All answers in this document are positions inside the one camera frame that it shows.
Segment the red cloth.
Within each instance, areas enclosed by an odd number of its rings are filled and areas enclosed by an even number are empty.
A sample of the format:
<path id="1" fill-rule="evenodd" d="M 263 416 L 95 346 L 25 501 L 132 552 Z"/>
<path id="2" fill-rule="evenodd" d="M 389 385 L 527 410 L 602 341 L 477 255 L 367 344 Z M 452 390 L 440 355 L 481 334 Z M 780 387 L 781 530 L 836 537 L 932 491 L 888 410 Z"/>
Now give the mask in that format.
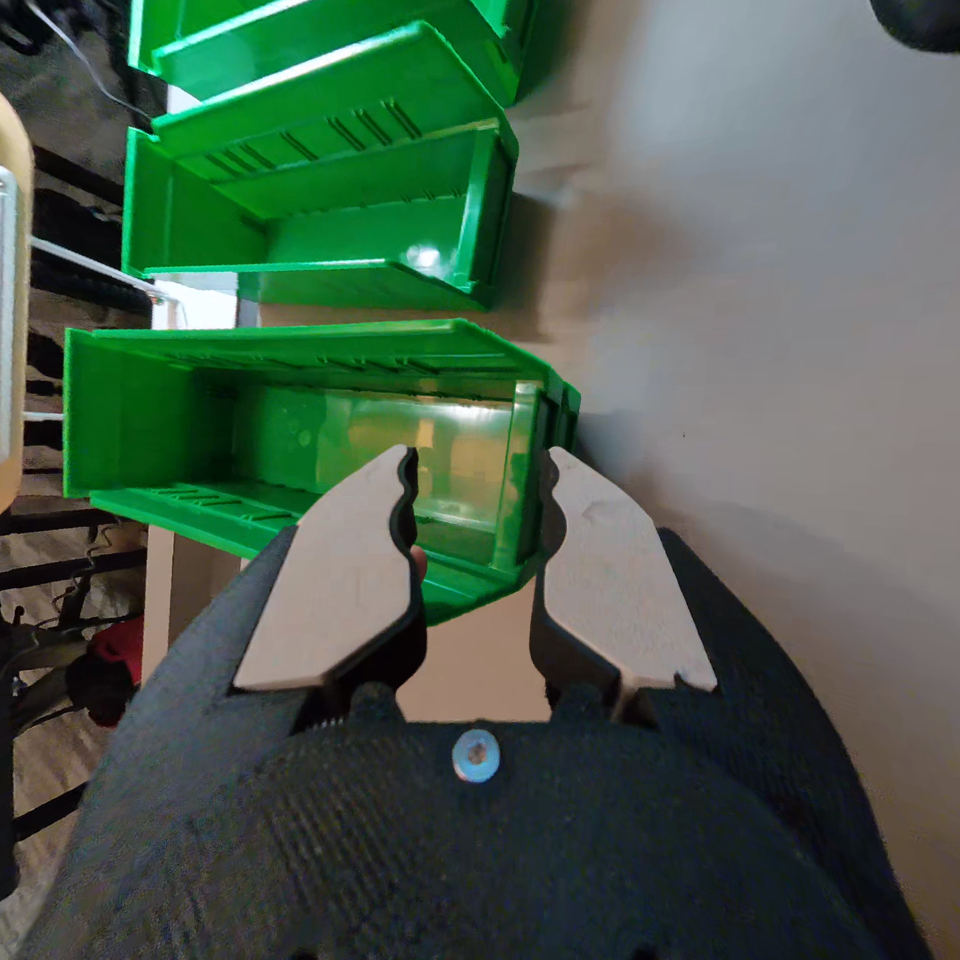
<path id="1" fill-rule="evenodd" d="M 106 664 L 124 666 L 137 688 L 142 680 L 143 633 L 143 614 L 112 623 L 91 637 L 87 652 Z"/>

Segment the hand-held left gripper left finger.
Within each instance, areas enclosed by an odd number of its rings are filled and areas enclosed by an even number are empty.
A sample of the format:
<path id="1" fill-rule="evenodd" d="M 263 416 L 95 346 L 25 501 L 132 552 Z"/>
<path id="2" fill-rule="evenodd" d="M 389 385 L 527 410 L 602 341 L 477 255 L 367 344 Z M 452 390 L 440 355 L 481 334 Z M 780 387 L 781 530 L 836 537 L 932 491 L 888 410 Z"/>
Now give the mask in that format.
<path id="1" fill-rule="evenodd" d="M 402 687 L 426 658 L 426 604 L 411 549 L 418 453 L 394 445 L 297 522 L 233 686 L 316 689 L 346 705 L 368 682 Z"/>

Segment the white metal rod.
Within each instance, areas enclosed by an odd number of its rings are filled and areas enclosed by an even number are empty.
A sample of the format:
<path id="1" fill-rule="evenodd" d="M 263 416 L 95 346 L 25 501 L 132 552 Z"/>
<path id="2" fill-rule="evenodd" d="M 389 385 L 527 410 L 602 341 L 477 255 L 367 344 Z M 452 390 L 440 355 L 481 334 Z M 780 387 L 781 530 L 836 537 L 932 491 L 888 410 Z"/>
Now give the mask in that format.
<path id="1" fill-rule="evenodd" d="M 36 236 L 30 236 L 30 246 L 34 251 L 45 255 L 66 261 L 84 270 L 96 273 L 101 277 L 113 282 L 123 284 L 131 289 L 137 290 L 150 298 L 151 302 L 156 304 L 163 303 L 176 309 L 186 310 L 184 303 L 173 294 L 160 289 L 157 285 L 148 283 L 144 280 L 135 278 L 123 270 L 114 269 L 90 257 L 79 254 L 64 246 L 54 244 Z"/>

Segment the white desk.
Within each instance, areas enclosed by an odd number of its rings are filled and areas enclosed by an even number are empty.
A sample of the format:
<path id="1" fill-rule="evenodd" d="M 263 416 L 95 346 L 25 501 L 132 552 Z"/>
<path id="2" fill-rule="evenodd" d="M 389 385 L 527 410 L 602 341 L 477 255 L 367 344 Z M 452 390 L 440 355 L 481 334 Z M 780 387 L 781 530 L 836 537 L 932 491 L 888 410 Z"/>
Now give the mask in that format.
<path id="1" fill-rule="evenodd" d="M 499 300 L 767 627 L 958 958 L 958 57 L 868 2 L 540 2 Z"/>

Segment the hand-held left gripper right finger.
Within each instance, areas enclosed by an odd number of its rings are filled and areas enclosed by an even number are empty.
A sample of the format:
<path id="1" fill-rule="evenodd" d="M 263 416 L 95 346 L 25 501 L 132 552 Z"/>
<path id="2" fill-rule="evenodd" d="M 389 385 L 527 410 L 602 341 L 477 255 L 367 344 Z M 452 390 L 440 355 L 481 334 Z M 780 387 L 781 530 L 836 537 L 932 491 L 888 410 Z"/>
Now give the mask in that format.
<path id="1" fill-rule="evenodd" d="M 714 693 L 718 679 L 649 514 L 570 451 L 540 468 L 541 564 L 529 650 L 551 707 L 591 687 L 631 720 L 649 690 Z"/>

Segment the green plastic storage bin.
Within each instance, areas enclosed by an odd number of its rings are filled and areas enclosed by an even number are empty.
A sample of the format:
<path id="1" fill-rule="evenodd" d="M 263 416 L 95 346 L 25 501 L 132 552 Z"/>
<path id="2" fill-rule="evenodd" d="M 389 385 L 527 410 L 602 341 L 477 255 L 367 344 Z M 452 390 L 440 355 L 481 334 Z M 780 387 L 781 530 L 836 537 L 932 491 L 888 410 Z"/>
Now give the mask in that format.
<path id="1" fill-rule="evenodd" d="M 517 101 L 537 1 L 134 1 L 127 63 L 198 100 L 423 21 L 501 108 Z"/>
<path id="2" fill-rule="evenodd" d="M 64 356 L 66 497 L 239 557 L 416 449 L 430 627 L 530 578 L 542 451 L 573 450 L 581 407 L 546 361 L 463 318 L 69 330 Z"/>
<path id="3" fill-rule="evenodd" d="M 122 267 L 261 304 L 488 309 L 519 144 L 422 20 L 126 138 Z"/>

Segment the black metal rack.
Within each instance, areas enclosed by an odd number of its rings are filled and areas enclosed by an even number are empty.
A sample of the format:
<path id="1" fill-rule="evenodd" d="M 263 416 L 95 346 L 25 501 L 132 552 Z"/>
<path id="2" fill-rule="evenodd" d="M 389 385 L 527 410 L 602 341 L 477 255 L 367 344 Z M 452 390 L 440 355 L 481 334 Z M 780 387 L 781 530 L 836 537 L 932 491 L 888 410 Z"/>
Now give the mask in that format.
<path id="1" fill-rule="evenodd" d="M 32 234 L 80 255 L 119 269 L 123 189 L 50 150 L 33 147 L 39 171 L 63 185 L 103 201 L 85 205 L 61 191 L 41 187 L 33 201 Z M 139 317 L 145 321 L 154 303 L 146 294 L 116 283 L 54 256 L 30 248 L 30 282 L 34 290 Z M 84 529 L 86 553 L 82 557 L 46 560 L 25 567 L 2 569 L 3 592 L 21 591 L 68 580 L 84 583 L 97 574 L 135 570 L 146 564 L 144 546 L 124 548 L 111 536 L 124 522 L 90 505 L 48 511 L 2 512 L 2 537 L 54 534 Z"/>

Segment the beige rounded furniture piece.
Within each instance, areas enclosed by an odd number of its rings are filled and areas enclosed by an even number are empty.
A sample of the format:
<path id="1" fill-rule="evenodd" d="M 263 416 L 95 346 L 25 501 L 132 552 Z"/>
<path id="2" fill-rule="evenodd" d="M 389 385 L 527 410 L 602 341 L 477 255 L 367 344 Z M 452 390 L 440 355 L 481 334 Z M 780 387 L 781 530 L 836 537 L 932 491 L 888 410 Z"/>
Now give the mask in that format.
<path id="1" fill-rule="evenodd" d="M 34 154 L 17 112 L 1 99 L 1 510 L 22 477 L 31 290 Z"/>

